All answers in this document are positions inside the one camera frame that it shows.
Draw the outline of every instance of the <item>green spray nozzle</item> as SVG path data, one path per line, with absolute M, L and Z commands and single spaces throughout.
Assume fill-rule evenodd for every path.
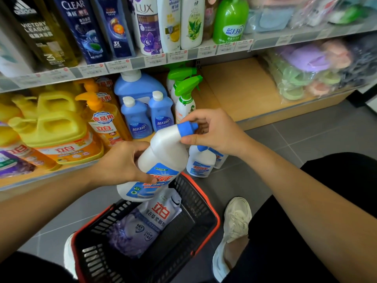
M 179 67 L 182 67 L 182 66 L 186 66 L 186 62 L 187 61 L 168 63 L 168 64 L 164 65 L 164 67 L 167 67 L 168 69 L 172 70 L 172 69 L 176 69 L 176 68 L 179 68 Z
M 178 69 L 173 69 L 167 75 L 167 78 L 170 80 L 182 81 L 187 77 L 196 74 L 196 68 L 194 67 L 182 67 Z
M 191 99 L 191 92 L 194 90 L 195 87 L 199 85 L 199 83 L 203 80 L 201 75 L 193 76 L 186 80 L 183 80 L 179 83 L 177 88 L 175 89 L 175 95 L 181 96 L 184 100 Z

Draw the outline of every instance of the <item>tile floor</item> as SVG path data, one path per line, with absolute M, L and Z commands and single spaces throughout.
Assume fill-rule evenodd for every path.
M 337 152 L 359 152 L 377 159 L 376 114 L 367 107 L 356 109 L 347 101 L 255 128 L 247 134 L 298 167 L 308 160 Z M 229 157 L 222 169 L 196 181 L 219 215 L 223 214 L 225 205 L 234 196 L 245 197 L 255 214 L 271 195 L 270 189 L 257 174 L 236 157 Z M 90 192 L 42 228 L 21 250 L 62 265 L 67 237 L 119 199 L 115 186 Z M 213 278 L 211 260 L 221 238 L 222 228 L 173 282 L 199 283 Z

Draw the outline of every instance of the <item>white sneaker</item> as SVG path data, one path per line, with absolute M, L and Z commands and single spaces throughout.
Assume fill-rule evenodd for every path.
M 69 271 L 69 273 L 72 274 L 73 278 L 74 279 L 78 279 L 77 278 L 77 275 L 76 275 L 76 268 L 75 268 L 75 257 L 73 256 L 73 251 L 72 251 L 72 247 L 71 247 L 71 241 L 72 241 L 72 238 L 73 238 L 73 234 L 75 233 L 72 233 L 65 245 L 64 245 L 64 267 Z
M 252 211 L 244 198 L 234 197 L 225 209 L 224 216 L 224 236 L 212 258 L 213 275 L 219 282 L 230 272 L 224 260 L 225 245 L 248 234 Z

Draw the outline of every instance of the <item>forearm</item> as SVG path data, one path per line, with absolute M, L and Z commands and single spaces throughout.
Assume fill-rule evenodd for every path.
M 286 214 L 342 282 L 375 281 L 377 220 L 275 152 L 250 139 L 241 158 L 271 188 Z
M 0 262 L 34 236 L 79 197 L 95 188 L 90 169 L 0 203 Z

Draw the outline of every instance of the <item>upper shelf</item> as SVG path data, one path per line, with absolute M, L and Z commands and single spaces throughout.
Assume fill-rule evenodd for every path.
M 167 63 L 195 60 L 225 53 L 254 51 L 267 47 L 282 46 L 296 42 L 313 41 L 323 38 L 339 37 L 355 33 L 377 30 L 377 16 L 369 17 L 363 23 L 349 25 L 323 24 L 318 27 L 301 27 L 297 29 L 285 28 L 281 31 L 254 33 L 244 35 L 243 40 L 228 44 L 216 45 L 213 40 L 202 42 L 199 47 L 172 53 L 163 53 L 154 56 L 145 56 L 140 51 L 137 57 L 87 65 L 85 62 L 77 67 L 65 67 L 52 71 L 43 71 L 35 74 L 6 78 L 0 76 L 0 92 L 8 92 L 42 85 L 50 85 L 66 81 L 78 80 L 107 74 L 114 74 L 133 69 L 160 66 Z

